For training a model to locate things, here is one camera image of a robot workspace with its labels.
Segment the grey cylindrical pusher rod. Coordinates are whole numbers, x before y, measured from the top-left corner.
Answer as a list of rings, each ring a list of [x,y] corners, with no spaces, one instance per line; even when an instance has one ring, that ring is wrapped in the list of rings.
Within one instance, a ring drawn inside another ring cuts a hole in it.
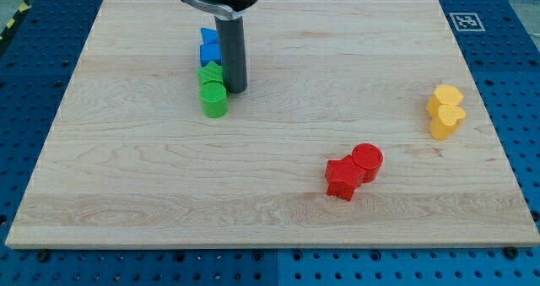
[[[219,38],[224,86],[228,92],[239,94],[245,91],[248,85],[243,18],[214,19]]]

